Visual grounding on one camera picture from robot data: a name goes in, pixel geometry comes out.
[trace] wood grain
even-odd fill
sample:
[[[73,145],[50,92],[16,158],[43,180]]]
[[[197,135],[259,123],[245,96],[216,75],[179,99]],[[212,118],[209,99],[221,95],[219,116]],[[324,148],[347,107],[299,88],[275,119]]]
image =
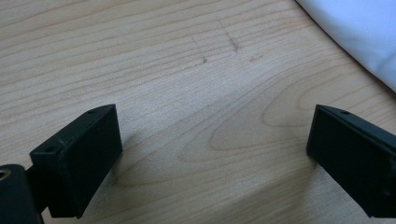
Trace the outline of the wood grain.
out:
[[[393,223],[305,155],[316,104],[396,133],[395,95],[291,0],[0,1],[0,162],[115,103],[124,152],[84,217]]]

